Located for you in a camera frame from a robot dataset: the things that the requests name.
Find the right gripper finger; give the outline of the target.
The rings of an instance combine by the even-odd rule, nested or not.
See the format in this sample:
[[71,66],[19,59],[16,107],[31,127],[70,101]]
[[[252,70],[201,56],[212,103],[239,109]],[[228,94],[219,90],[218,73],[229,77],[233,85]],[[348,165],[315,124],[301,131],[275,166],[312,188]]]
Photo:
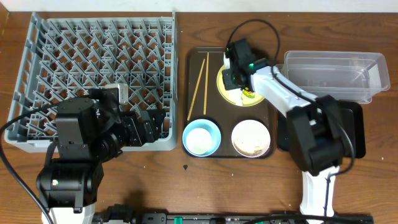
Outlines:
[[222,71],[222,80],[225,90],[236,89],[236,82],[234,80],[234,74],[230,69],[224,69]]
[[240,86],[240,88],[242,90],[252,91],[251,76],[250,75],[245,75],[245,74],[238,75],[238,83],[239,83],[239,86]]

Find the grey dish rack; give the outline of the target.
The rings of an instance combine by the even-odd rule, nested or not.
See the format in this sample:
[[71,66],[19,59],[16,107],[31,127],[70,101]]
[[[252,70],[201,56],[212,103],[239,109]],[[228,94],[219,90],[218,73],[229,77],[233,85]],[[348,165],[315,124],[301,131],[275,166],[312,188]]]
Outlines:
[[9,117],[87,94],[112,83],[128,87],[123,111],[166,112],[160,138],[142,151],[177,145],[178,22],[161,17],[30,17]]

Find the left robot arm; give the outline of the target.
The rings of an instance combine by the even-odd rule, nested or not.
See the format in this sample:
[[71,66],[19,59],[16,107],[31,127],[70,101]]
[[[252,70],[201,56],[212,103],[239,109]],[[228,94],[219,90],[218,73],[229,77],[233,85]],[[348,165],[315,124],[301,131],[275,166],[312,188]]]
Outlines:
[[58,106],[58,139],[47,149],[37,177],[40,201],[54,223],[91,223],[103,163],[160,137],[166,112],[145,110],[142,119],[122,112],[113,97],[73,98]]

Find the white napkin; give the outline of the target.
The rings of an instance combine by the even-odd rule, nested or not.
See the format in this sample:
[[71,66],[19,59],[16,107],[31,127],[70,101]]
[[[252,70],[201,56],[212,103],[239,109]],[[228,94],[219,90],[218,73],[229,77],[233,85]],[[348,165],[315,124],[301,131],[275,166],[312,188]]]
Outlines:
[[223,54],[223,64],[225,69],[230,69],[230,59],[226,56],[226,53]]

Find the clear plastic bin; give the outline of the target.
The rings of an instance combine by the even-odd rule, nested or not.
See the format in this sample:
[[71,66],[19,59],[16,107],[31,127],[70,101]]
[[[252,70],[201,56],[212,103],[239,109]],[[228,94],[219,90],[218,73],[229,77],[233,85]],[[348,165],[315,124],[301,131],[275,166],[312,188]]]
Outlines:
[[368,104],[391,87],[385,56],[376,52],[290,50],[281,73],[317,96]]

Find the black tray bin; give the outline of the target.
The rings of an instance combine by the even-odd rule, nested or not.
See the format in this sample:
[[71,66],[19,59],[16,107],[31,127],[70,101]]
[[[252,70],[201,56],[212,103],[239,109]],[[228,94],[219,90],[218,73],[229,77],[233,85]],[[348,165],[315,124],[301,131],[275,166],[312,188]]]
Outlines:
[[[359,103],[353,101],[339,101],[338,103],[343,126],[356,152],[356,158],[361,159],[366,155],[363,109]],[[282,151],[289,151],[286,119],[280,112],[278,112],[277,147]]]

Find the green orange snack wrapper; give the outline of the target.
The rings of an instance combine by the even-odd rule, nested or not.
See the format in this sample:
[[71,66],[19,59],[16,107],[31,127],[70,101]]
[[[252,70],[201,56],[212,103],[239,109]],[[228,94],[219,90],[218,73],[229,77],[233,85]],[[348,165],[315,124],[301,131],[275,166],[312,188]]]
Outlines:
[[255,93],[253,93],[249,90],[246,90],[246,89],[243,90],[243,95],[248,98],[255,98]]

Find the yellow plate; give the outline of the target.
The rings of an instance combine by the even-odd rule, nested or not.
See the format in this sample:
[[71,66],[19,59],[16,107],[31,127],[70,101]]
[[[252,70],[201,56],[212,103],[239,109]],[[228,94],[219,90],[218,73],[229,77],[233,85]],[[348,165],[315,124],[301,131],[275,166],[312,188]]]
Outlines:
[[223,84],[222,79],[222,71],[224,70],[224,65],[218,71],[217,78],[216,78],[216,86],[218,88],[219,93],[221,96],[232,105],[236,106],[254,106],[262,101],[264,101],[264,97],[255,93],[253,98],[246,96],[242,90],[235,89],[235,90],[226,90]]

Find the right wooden chopstick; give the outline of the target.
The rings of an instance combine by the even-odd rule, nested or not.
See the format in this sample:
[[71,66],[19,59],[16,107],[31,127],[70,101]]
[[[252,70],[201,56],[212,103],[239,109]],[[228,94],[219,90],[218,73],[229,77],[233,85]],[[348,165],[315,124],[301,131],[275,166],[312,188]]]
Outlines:
[[209,59],[210,53],[207,52],[206,55],[206,71],[205,71],[205,90],[204,90],[204,104],[203,104],[203,114],[206,115],[207,109],[207,98],[208,98],[208,73],[209,73]]

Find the left wooden chopstick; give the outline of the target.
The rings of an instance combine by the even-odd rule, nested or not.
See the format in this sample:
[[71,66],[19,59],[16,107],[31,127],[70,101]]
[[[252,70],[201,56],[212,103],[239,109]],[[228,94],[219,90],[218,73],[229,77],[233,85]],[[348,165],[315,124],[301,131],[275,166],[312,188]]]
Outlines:
[[195,100],[196,100],[196,96],[197,96],[197,91],[198,91],[198,87],[199,87],[199,85],[200,85],[201,75],[202,75],[202,73],[203,73],[203,68],[204,68],[204,66],[205,66],[205,62],[206,62],[206,59],[204,58],[203,61],[202,61],[202,65],[201,65],[201,68],[200,68],[200,72],[199,72],[199,74],[198,74],[197,82],[196,82],[196,85],[195,85],[195,90],[194,90],[194,92],[193,92],[192,101],[191,101],[191,103],[190,103],[190,108],[189,108],[189,111],[188,111],[187,121],[190,121],[190,118],[191,118],[191,115],[192,115],[192,111],[193,111],[193,107],[194,107],[194,104],[195,104]]

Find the dark brown serving tray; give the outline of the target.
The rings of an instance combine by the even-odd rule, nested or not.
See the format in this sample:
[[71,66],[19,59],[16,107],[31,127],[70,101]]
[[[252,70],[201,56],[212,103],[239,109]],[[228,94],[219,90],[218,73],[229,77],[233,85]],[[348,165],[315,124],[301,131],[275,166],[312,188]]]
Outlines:
[[[192,101],[193,92],[195,90],[198,74],[200,72],[203,59],[206,59],[207,52],[210,53],[210,59],[206,115],[203,114],[206,71],[205,62],[192,115],[190,121],[187,121],[188,111]],[[267,159],[272,156],[276,150],[274,128],[276,127],[277,122],[275,121],[275,109],[267,102],[267,100],[248,107],[236,106],[227,102],[221,96],[216,86],[217,74],[222,65],[222,47],[195,47],[188,52],[186,57],[185,73],[185,82],[187,84],[185,90],[187,104],[185,105],[186,111],[184,112],[184,125],[187,125],[195,119],[209,119],[214,122],[221,131],[221,145],[218,150],[209,157],[213,159],[243,159],[244,156],[240,155],[232,145],[232,130],[239,122],[247,119],[260,121],[268,128],[271,134],[270,150],[268,153],[260,157],[261,159]]]

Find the wooden chopstick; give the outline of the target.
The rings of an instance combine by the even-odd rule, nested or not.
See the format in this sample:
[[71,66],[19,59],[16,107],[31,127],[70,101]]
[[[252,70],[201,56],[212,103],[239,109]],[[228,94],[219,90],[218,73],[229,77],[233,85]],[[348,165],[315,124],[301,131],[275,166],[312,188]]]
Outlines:
[[194,90],[194,92],[193,92],[192,101],[191,101],[191,103],[190,103],[190,108],[189,108],[189,111],[188,111],[187,121],[190,121],[190,118],[191,118],[191,115],[192,115],[192,111],[193,111],[193,107],[194,107],[194,104],[195,104],[195,100],[196,100],[196,96],[197,96],[197,91],[198,91],[198,87],[199,87],[199,85],[200,85],[201,75],[202,75],[202,73],[203,73],[203,68],[204,68],[204,66],[205,66],[205,62],[206,62],[206,59],[204,58],[203,61],[202,61],[202,65],[201,65],[201,68],[200,68],[200,72],[199,72],[199,74],[198,74],[197,82],[196,82],[196,85],[195,85],[195,90]]
[[205,90],[204,90],[204,104],[203,104],[203,114],[206,115],[207,109],[207,98],[208,98],[208,73],[209,73],[209,59],[210,53],[207,52],[206,55],[206,71],[205,71]]

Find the white paper cup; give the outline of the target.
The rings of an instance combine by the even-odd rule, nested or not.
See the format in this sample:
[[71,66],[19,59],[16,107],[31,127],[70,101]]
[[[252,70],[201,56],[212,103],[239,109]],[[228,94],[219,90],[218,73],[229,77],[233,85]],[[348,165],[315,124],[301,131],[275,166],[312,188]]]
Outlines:
[[211,148],[211,134],[204,128],[195,128],[188,132],[185,144],[192,154],[202,156]]

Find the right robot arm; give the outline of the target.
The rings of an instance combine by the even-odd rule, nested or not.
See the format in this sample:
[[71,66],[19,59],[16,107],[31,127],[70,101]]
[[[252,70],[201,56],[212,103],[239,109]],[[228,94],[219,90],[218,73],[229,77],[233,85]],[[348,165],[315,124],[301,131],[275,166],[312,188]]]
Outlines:
[[286,119],[289,154],[302,171],[300,213],[307,223],[330,223],[334,182],[344,157],[355,149],[343,126],[340,106],[330,95],[318,97],[284,77],[266,58],[257,58],[246,39],[228,42],[223,85],[263,96]]

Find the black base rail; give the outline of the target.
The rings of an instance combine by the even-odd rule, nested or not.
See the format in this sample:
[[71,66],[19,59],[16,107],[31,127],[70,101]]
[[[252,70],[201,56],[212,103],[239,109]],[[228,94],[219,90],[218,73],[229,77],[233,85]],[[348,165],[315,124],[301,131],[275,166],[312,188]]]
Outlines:
[[374,224],[370,215],[343,215],[310,218],[299,213],[282,212],[262,215],[172,214],[160,211],[140,213],[128,205],[116,204],[94,214],[92,224],[295,224],[295,223],[362,223]]

